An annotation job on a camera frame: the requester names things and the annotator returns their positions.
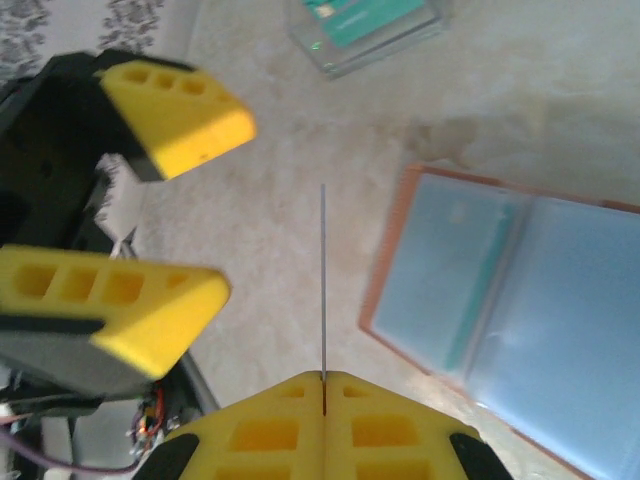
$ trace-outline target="black rubber tip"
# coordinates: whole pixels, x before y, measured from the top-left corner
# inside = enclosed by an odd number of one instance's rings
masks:
[[[187,468],[200,440],[185,433],[156,448],[140,467],[133,480],[178,480]]]
[[[513,480],[493,449],[464,433],[454,433],[449,441],[469,480]]]

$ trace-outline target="teal card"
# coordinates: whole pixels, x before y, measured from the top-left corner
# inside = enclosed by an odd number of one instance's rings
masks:
[[[303,0],[331,42],[348,47],[424,6],[424,0]]]

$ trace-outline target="yellow foam pad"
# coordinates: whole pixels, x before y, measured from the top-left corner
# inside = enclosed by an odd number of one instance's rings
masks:
[[[256,135],[248,108],[203,71],[135,60],[103,72],[100,85],[165,179]]]
[[[181,480],[467,480],[449,436],[478,432],[352,375],[307,372],[185,425]]]
[[[181,480],[323,479],[322,400],[307,372],[179,428],[200,439]]]
[[[0,313],[102,319],[91,343],[154,379],[176,364],[229,295],[225,277],[206,268],[0,249]]]
[[[467,480],[449,436],[478,432],[343,372],[327,376],[325,478]]]

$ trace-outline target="beige carpet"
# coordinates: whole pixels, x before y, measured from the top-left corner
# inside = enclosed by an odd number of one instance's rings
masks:
[[[140,230],[144,256],[233,282],[193,347],[216,396],[228,405],[320,367],[325,182],[329,367],[478,427],[516,479],[573,478],[356,320],[407,161],[640,203],[640,3],[460,0],[446,34],[334,82],[283,23],[276,0],[205,2],[189,60],[246,100],[259,137],[154,185]]]

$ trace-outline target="thin metal wire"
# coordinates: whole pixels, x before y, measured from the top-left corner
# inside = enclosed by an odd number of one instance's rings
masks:
[[[322,383],[327,382],[327,221],[325,185],[320,187],[320,269],[322,294]]]

